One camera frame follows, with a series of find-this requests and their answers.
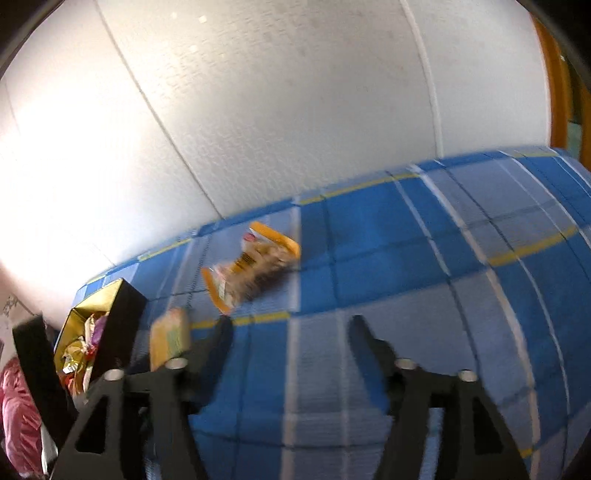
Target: metal screw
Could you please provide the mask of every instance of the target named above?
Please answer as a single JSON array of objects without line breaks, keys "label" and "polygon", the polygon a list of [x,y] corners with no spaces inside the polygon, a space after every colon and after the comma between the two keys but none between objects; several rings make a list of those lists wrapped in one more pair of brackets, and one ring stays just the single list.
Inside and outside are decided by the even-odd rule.
[{"label": "metal screw", "polygon": [[476,375],[472,370],[462,370],[457,376],[460,377],[460,380],[463,382],[475,382],[478,380],[478,375]]},{"label": "metal screw", "polygon": [[417,367],[417,364],[413,362],[410,358],[397,358],[396,366],[400,370],[414,370]]},{"label": "metal screw", "polygon": [[125,372],[123,372],[123,370],[121,370],[120,368],[112,368],[111,370],[107,370],[105,372],[105,380],[108,380],[109,382],[115,381],[115,380],[121,380],[125,375]]},{"label": "metal screw", "polygon": [[186,358],[171,358],[165,365],[169,370],[179,370],[185,368],[188,363]]}]

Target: black bracket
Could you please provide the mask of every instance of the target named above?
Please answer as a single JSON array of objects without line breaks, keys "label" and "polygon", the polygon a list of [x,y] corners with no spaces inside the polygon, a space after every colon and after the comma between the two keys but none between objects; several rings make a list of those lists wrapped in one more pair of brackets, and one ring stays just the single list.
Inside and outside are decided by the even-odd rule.
[{"label": "black bracket", "polygon": [[474,372],[426,372],[398,358],[360,315],[351,319],[348,333],[370,396],[394,419],[375,480],[419,478],[430,408],[444,410],[436,480],[529,478],[503,417]]},{"label": "black bracket", "polygon": [[145,480],[141,430],[146,412],[163,480],[207,480],[188,415],[211,400],[232,338],[232,322],[222,316],[209,337],[154,372],[106,372],[92,387],[52,480]]}]

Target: yellow snack package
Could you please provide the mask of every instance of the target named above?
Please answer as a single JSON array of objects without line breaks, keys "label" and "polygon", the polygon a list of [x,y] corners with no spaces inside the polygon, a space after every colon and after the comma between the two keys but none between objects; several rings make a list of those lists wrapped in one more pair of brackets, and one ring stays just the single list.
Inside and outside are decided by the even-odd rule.
[{"label": "yellow snack package", "polygon": [[167,311],[150,327],[150,370],[156,370],[190,347],[187,313],[181,308]]},{"label": "yellow snack package", "polygon": [[242,237],[242,255],[234,262],[203,267],[201,274],[213,304],[223,314],[252,300],[289,265],[300,259],[300,246],[261,222]]}]

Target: pink fabric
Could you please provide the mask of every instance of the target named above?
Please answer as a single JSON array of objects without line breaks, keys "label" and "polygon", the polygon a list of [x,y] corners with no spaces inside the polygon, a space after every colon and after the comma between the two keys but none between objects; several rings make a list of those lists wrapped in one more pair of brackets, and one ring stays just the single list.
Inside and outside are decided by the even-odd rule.
[{"label": "pink fabric", "polygon": [[1,419],[6,455],[20,475],[42,475],[41,416],[31,398],[18,358],[0,374]]}]

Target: blue checkered fabric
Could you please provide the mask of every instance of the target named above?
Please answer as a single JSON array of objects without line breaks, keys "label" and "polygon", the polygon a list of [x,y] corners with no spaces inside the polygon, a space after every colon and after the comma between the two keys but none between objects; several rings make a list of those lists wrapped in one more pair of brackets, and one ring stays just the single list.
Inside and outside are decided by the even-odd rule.
[{"label": "blue checkered fabric", "polygon": [[[591,427],[591,174],[567,153],[513,148],[381,171],[206,225],[83,286],[117,278],[151,323],[218,315],[199,274],[238,256],[257,219],[302,246],[286,280],[240,319],[215,400],[191,427],[212,480],[372,478],[390,419],[346,340],[362,314],[397,354],[478,373],[532,478],[558,479]],[[433,477],[433,411],[421,479]]]}]

